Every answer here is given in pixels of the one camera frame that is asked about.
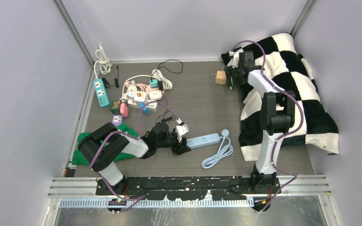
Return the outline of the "orange cube adapter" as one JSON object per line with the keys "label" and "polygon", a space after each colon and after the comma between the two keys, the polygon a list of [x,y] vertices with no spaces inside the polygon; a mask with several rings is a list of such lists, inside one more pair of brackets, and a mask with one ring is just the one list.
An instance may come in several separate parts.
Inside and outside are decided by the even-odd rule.
{"label": "orange cube adapter", "polygon": [[225,85],[226,84],[225,71],[217,71],[215,77],[215,84]]}

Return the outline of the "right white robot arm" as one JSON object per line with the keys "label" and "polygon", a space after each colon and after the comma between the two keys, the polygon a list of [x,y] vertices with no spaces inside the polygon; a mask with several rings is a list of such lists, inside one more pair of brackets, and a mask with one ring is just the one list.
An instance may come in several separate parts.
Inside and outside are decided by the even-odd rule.
{"label": "right white robot arm", "polygon": [[263,66],[255,65],[252,51],[230,51],[230,65],[225,67],[227,85],[249,84],[262,99],[259,125],[263,141],[258,161],[254,165],[248,184],[256,193],[263,193],[276,185],[276,162],[284,135],[295,123],[295,103],[289,98],[294,92],[285,91],[265,73]]}

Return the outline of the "teal power strip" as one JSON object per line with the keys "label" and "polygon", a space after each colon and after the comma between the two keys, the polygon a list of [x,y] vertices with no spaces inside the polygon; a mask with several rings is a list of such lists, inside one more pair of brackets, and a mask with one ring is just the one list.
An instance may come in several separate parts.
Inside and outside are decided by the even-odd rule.
{"label": "teal power strip", "polygon": [[93,81],[95,93],[97,95],[98,103],[100,107],[107,107],[109,105],[109,99],[106,92],[105,83],[102,79],[95,79]]}

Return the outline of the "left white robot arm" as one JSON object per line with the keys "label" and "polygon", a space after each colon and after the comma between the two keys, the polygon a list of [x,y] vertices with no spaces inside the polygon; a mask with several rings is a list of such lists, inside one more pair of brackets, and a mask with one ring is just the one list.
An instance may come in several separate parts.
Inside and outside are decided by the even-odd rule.
{"label": "left white robot arm", "polygon": [[189,152],[191,148],[187,146],[185,138],[187,133],[189,128],[183,122],[172,132],[166,123],[158,123],[141,137],[132,136],[114,124],[107,123],[82,139],[77,148],[90,169],[108,182],[109,191],[120,195],[125,191],[126,183],[123,173],[114,162],[119,154],[147,159],[161,148],[170,148],[175,155]]}

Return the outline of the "light blue power strip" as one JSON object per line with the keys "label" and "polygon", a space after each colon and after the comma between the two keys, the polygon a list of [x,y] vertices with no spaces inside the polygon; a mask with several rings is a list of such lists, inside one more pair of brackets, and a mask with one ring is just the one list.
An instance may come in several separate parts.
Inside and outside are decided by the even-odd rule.
{"label": "light blue power strip", "polygon": [[214,145],[220,142],[220,136],[218,133],[199,136],[187,139],[187,146],[190,149],[201,148],[208,145]]}

